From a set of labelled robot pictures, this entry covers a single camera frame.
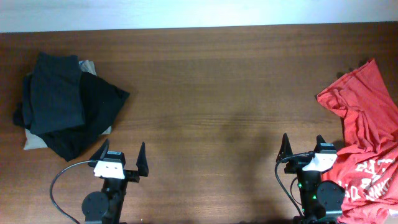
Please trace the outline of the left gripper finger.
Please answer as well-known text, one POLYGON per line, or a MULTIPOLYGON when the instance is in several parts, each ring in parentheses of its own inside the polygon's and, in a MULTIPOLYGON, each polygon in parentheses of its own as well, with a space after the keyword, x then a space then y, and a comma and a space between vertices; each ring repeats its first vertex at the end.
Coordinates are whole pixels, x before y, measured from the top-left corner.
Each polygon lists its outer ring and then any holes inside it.
POLYGON ((137 171, 140 176, 147 177, 149 175, 149 166, 147 164, 145 142, 141 144, 139 155, 136 161, 136 166, 138 168, 137 171))
POLYGON ((106 139, 101 147, 90 157, 90 160, 102 160, 109 150, 109 139, 106 139))

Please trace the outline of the red printed t-shirt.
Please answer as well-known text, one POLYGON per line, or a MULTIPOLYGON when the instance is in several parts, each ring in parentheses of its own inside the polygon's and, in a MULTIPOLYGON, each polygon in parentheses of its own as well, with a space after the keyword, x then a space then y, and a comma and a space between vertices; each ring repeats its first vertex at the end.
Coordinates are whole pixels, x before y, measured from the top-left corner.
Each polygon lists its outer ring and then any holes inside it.
POLYGON ((343 121, 344 147, 323 180, 344 188, 341 223, 384 223, 397 214, 397 106, 374 59, 317 95, 343 121))

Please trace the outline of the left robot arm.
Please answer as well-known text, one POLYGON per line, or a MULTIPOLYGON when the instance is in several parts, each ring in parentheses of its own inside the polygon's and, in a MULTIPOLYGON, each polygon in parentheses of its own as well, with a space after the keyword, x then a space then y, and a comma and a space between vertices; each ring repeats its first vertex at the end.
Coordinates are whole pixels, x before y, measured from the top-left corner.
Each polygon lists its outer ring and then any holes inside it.
POLYGON ((94 168, 94 176, 103 179, 100 191, 88 194, 81 209, 85 223, 119 223, 128 183, 138 183, 141 177, 149 175, 146 159, 146 145, 141 144, 137 157, 137 170, 128 170, 124 166, 126 158, 123 152, 111 151, 109 140, 90 157, 88 165, 94 168))

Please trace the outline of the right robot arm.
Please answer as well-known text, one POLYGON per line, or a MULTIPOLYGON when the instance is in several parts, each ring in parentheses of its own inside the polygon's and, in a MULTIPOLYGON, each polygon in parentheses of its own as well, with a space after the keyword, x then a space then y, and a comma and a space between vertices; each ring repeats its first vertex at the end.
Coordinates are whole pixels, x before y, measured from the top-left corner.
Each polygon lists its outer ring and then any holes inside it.
POLYGON ((275 160, 274 174, 278 184, 298 211, 293 224, 337 223, 342 216, 345 189, 331 180, 322 180, 322 174, 331 170, 337 160, 337 150, 321 135, 316 138, 314 150, 294 154, 289 137, 282 136, 281 147, 275 160), (298 202, 282 183, 278 168, 285 164, 284 172, 293 174, 300 194, 298 202))

